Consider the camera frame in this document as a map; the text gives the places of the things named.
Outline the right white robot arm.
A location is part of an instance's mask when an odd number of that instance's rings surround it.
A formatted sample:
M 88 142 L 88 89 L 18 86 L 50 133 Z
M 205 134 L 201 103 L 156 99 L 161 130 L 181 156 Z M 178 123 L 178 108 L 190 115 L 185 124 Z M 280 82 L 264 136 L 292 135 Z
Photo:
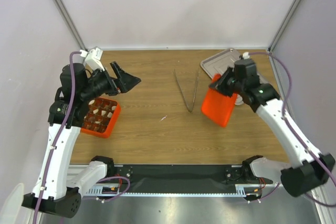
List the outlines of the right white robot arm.
M 332 170 L 335 158 L 323 154 L 307 139 L 286 110 L 286 104 L 270 83 L 263 83 L 257 74 L 256 63 L 239 59 L 223 74 L 217 74 L 202 104 L 202 112 L 216 124 L 225 127 L 232 114 L 235 99 L 241 96 L 271 129 L 285 150 L 289 163 L 254 156 L 245 161 L 242 178 L 254 183 L 260 177 L 283 185 L 293 197 L 298 197 L 335 181 Z

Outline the orange box lid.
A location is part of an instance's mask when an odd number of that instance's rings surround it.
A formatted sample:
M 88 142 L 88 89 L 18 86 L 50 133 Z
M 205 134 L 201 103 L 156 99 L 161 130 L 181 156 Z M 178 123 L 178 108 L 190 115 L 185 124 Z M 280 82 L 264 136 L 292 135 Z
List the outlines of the orange box lid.
M 208 88 L 201 106 L 201 112 L 215 124 L 226 127 L 233 112 L 237 94 L 231 97 Z

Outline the metal tongs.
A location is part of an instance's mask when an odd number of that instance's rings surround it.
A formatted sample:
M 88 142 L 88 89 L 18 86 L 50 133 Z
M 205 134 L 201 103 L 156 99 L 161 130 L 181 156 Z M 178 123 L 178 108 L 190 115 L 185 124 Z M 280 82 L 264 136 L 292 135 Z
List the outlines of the metal tongs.
M 177 88 L 180 92 L 185 108 L 187 109 L 189 113 L 192 113 L 195 107 L 195 101 L 196 101 L 196 95 L 197 95 L 197 89 L 198 89 L 198 83 L 199 83 L 199 75 L 200 75 L 200 72 L 197 70 L 195 73 L 195 81 L 194 81 L 193 89 L 190 90 L 189 93 L 186 93 L 185 89 L 183 89 L 181 85 L 181 82 L 177 75 L 176 70 L 175 69 L 173 70 L 173 76 L 174 76 Z

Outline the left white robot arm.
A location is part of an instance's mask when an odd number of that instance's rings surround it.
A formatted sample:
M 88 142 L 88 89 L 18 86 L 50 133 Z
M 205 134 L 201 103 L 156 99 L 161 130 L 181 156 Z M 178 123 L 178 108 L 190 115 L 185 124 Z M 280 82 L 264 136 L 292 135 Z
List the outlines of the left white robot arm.
M 70 182 L 68 167 L 77 137 L 89 112 L 89 102 L 103 94 L 127 93 L 141 79 L 125 72 L 116 62 L 111 64 L 115 77 L 104 69 L 87 76 L 81 63 L 70 63 L 60 74 L 53 104 L 49 108 L 48 144 L 41 173 L 31 193 L 25 194 L 23 207 L 35 213 L 72 218 L 78 212 L 84 194 L 97 182 L 110 182 L 116 168 L 112 158 L 95 156 L 89 165 Z

